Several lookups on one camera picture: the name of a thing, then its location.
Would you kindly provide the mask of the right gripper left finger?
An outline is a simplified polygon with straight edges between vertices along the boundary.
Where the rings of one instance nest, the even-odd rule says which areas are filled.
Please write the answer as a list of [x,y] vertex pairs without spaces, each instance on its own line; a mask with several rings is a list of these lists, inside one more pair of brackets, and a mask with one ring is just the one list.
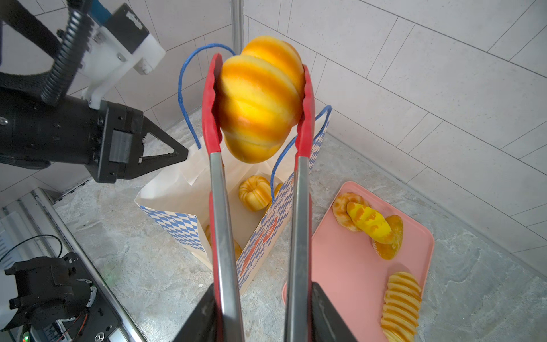
[[173,342],[214,342],[217,332],[215,288],[211,284]]

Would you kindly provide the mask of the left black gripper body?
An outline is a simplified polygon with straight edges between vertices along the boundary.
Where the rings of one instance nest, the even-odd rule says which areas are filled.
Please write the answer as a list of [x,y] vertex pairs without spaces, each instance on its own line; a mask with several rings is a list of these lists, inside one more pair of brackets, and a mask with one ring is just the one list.
[[[162,128],[146,118],[142,111],[103,101],[98,111],[101,131],[87,170],[96,182],[114,183],[132,180],[150,172],[186,161],[189,151]],[[157,138],[172,152],[145,156],[145,138]]]

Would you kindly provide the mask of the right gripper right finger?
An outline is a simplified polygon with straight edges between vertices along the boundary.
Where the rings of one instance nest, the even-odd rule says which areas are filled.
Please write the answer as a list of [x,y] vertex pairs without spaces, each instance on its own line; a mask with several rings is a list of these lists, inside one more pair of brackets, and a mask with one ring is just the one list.
[[336,308],[320,284],[313,282],[311,288],[311,338],[322,342],[356,342]]

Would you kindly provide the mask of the striped long bread roll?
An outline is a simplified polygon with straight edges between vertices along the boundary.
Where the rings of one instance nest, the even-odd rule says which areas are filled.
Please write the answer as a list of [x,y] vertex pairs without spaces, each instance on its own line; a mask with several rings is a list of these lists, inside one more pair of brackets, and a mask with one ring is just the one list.
[[389,341],[414,341],[417,334],[422,288],[407,272],[396,272],[387,281],[380,327]]

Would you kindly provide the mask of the bright yellow croissant bread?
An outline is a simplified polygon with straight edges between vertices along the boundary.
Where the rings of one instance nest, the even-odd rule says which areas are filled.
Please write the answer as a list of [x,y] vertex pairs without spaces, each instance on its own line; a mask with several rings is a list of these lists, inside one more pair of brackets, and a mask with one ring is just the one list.
[[391,228],[380,212],[355,202],[348,203],[347,212],[360,231],[376,242],[387,243]]

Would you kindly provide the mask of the pale yellow bread slice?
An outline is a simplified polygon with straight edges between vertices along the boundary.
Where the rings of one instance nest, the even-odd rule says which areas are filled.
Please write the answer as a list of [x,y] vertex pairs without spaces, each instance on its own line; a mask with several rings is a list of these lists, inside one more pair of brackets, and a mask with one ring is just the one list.
[[258,212],[272,203],[269,181],[260,175],[253,175],[239,186],[239,199],[246,209]]

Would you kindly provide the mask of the small striped round bun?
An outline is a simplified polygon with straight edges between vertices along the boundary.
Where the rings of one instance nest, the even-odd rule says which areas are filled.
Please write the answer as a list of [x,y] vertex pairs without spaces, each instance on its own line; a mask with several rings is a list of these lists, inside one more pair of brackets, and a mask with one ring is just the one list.
[[286,41],[259,36],[228,58],[217,81],[218,119],[236,159],[260,163],[275,155],[303,112],[305,71]]

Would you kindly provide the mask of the blue checkered paper bag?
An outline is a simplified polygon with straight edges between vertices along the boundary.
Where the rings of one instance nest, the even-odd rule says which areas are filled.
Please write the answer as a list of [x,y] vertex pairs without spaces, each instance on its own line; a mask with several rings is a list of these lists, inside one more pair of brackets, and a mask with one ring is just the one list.
[[[315,113],[309,70],[305,71],[302,115],[285,143],[271,158],[245,163],[233,156],[219,126],[217,81],[228,58],[216,55],[210,64],[202,97],[203,136],[195,142],[185,162],[163,169],[135,198],[136,204],[206,265],[213,264],[212,182],[209,157],[222,158],[232,221],[239,288],[246,290],[263,264],[292,214],[293,180],[301,144],[299,123]],[[271,186],[272,203],[252,212],[239,199],[239,186],[253,175],[265,177]]]

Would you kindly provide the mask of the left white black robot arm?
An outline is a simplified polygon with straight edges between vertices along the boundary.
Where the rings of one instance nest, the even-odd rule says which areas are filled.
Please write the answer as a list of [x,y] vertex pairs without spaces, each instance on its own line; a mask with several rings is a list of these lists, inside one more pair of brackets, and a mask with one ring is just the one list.
[[165,50],[128,4],[70,1],[68,11],[53,33],[19,1],[1,3],[1,22],[54,60],[42,74],[1,74],[1,162],[84,165],[102,183],[184,162],[187,149],[142,111],[105,99],[128,71],[151,73]]

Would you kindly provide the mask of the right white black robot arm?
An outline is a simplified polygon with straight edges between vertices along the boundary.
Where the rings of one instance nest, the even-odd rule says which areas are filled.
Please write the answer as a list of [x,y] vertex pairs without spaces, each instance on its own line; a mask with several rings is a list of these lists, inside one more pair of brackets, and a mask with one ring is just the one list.
[[[1,331],[22,328],[16,341],[36,341],[30,330],[53,325],[53,341],[115,341],[121,314],[116,313],[76,253],[65,257],[40,256],[15,262],[1,271]],[[357,341],[316,282],[312,285],[311,340]],[[173,341],[221,341],[217,335],[213,285],[191,313]],[[55,323],[72,321],[63,332]]]

